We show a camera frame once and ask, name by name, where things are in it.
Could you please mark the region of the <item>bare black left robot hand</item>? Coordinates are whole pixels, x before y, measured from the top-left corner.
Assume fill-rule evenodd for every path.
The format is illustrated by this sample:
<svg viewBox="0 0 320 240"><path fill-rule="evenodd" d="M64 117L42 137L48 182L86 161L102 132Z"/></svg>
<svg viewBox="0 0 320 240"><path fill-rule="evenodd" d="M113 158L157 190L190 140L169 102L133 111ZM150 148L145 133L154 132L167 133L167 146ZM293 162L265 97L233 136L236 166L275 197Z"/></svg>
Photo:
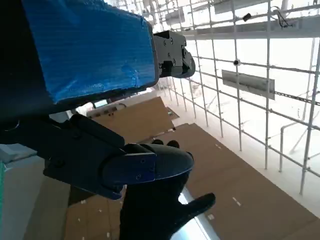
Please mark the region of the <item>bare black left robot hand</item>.
<svg viewBox="0 0 320 240"><path fill-rule="evenodd" d="M46 160L43 174L112 200L125 185L189 172L190 153L126 144L81 114L51 114L86 102L137 93L160 78L186 78L195 62L184 36L153 33L142 16L101 0L0 3L0 142Z"/></svg>

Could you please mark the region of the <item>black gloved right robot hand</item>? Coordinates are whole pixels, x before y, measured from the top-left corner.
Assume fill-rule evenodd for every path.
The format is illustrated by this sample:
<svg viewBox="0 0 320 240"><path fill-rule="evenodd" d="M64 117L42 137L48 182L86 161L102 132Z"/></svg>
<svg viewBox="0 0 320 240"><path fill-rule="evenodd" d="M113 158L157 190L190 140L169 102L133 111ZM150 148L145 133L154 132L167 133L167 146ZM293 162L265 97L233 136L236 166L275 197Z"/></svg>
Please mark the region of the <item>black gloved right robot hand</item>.
<svg viewBox="0 0 320 240"><path fill-rule="evenodd" d="M213 193L188 204L178 198L189 179L189 172L152 182L128 185L120 211L121 240L169 240L194 217L216 202Z"/></svg>

